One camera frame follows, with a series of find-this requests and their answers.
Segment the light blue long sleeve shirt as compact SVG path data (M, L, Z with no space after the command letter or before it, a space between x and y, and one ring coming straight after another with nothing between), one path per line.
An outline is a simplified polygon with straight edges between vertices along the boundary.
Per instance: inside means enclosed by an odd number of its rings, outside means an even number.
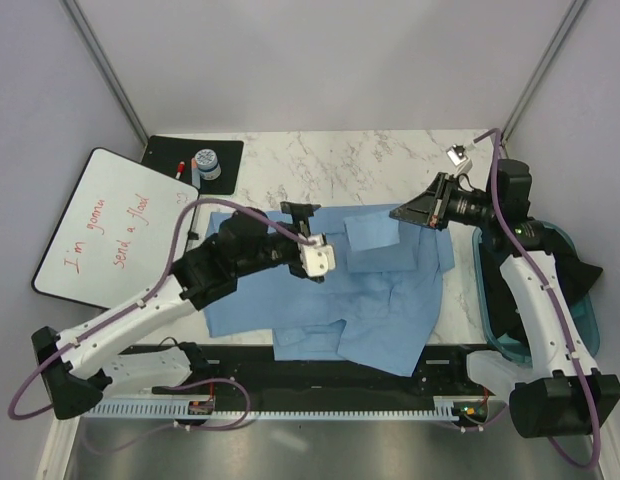
M205 308L210 335L269 330L279 361L347 360L411 376L455 261L448 231L393 220L391 209L318 210L311 228L333 245L335 270L321 284L285 267L240 279L236 293Z

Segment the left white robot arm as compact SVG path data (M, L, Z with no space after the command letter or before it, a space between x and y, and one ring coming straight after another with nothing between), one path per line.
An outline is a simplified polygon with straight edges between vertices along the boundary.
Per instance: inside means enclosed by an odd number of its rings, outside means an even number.
M104 398L135 389L183 388L198 393L209 369L198 347L183 342L168 350L125 354L158 328L200 311L234 293L240 278L285 265L300 279L324 281L334 252L310 219L316 204L284 201L290 222L232 203L233 213L201 245L181 258L168 254L157 282L122 305L76 327L58 332L42 327L31 336L49 410L59 420L78 417Z

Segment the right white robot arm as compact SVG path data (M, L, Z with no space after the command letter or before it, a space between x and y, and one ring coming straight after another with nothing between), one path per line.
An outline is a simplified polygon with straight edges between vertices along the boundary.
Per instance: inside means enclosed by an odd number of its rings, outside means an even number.
M451 222L478 228L521 319L530 365L480 350L448 368L450 386L463 394L486 387L508 405L524 438L591 435L620 400L620 382L601 373L576 329L548 244L550 231L529 215L531 185L528 165L512 159L497 161L484 190L467 191L440 172L390 216L437 230Z

